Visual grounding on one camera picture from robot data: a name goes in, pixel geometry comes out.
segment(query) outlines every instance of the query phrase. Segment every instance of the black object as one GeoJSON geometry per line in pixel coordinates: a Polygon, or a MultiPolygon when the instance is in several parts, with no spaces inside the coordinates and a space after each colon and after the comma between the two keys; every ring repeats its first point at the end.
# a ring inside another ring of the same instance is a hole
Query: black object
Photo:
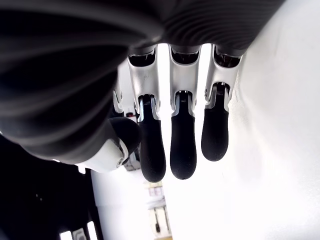
{"type": "Polygon", "coordinates": [[[181,180],[190,178],[197,166],[195,140],[195,117],[190,115],[188,97],[190,93],[178,92],[178,114],[171,118],[172,134],[170,167],[173,175],[181,180]]]}
{"type": "Polygon", "coordinates": [[[142,131],[138,125],[125,117],[111,118],[110,123],[116,135],[123,141],[127,147],[129,156],[139,146],[142,138],[142,131]]]}
{"type": "Polygon", "coordinates": [[[103,240],[91,171],[38,159],[0,136],[0,239],[60,240],[59,234],[94,222],[103,240]]]}
{"type": "Polygon", "coordinates": [[[153,115],[151,96],[141,96],[143,113],[140,113],[142,141],[140,145],[140,164],[143,176],[149,182],[157,183],[166,173],[166,156],[161,134],[161,121],[153,115]]]}
{"type": "Polygon", "coordinates": [[[229,144],[228,117],[225,109],[226,84],[215,83],[216,95],[213,108],[204,109],[204,122],[201,137],[201,150],[204,157],[210,161],[218,161],[226,154],[229,144]]]}

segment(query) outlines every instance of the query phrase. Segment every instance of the white wall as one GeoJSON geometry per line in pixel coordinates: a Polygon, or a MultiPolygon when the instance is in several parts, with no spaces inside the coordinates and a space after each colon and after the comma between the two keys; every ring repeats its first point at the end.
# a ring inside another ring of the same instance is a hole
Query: white wall
{"type": "Polygon", "coordinates": [[[95,204],[105,240],[153,240],[149,221],[150,198],[140,170],[124,167],[92,175],[95,204]]]}

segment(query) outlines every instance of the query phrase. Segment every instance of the black rubber fingertip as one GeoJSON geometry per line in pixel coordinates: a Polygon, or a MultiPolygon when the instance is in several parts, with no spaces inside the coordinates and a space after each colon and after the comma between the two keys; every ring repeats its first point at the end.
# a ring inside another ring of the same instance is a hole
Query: black rubber fingertip
{"type": "Polygon", "coordinates": [[[142,131],[140,164],[144,178],[151,183],[163,179],[166,157],[161,134],[161,121],[148,118],[138,123],[142,131]]]}
{"type": "Polygon", "coordinates": [[[197,166],[195,118],[187,112],[171,118],[170,167],[177,179],[190,178],[197,166]]]}
{"type": "Polygon", "coordinates": [[[123,141],[128,149],[129,155],[139,146],[142,133],[140,127],[131,119],[125,117],[114,117],[109,119],[116,135],[123,141]]]}
{"type": "Polygon", "coordinates": [[[219,161],[228,150],[228,117],[229,113],[225,109],[204,110],[201,150],[210,161],[219,161]]]}

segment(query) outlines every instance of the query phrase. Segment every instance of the robotic hand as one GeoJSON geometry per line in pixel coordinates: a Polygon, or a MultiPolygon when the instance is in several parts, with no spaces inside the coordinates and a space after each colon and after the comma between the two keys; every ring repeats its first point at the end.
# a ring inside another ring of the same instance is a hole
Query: robotic hand
{"type": "Polygon", "coordinates": [[[143,175],[160,181],[157,44],[168,43],[170,166],[188,179],[197,165],[201,45],[213,44],[201,149],[218,161],[228,149],[228,102],[241,57],[282,2],[0,0],[0,132],[38,158],[98,172],[117,169],[141,142],[143,175]],[[117,87],[126,58],[138,125],[123,117],[117,87]]]}

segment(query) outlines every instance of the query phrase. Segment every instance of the black fingertip pad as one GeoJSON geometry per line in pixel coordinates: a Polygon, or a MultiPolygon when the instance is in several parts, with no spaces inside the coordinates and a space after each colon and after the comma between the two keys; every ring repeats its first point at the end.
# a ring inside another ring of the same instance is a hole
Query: black fingertip pad
{"type": "Polygon", "coordinates": [[[166,173],[166,156],[162,141],[161,121],[149,118],[138,124],[142,130],[140,146],[141,170],[146,180],[151,183],[157,183],[162,180],[166,173]]]}
{"type": "Polygon", "coordinates": [[[114,117],[109,119],[116,135],[123,141],[129,155],[136,150],[142,138],[140,127],[131,119],[114,117]]]}
{"type": "Polygon", "coordinates": [[[228,117],[229,113],[223,108],[204,110],[201,150],[210,161],[219,161],[228,150],[228,117]]]}
{"type": "Polygon", "coordinates": [[[188,94],[179,93],[179,113],[171,118],[170,167],[177,179],[190,178],[197,166],[195,117],[188,110],[188,94]]]}

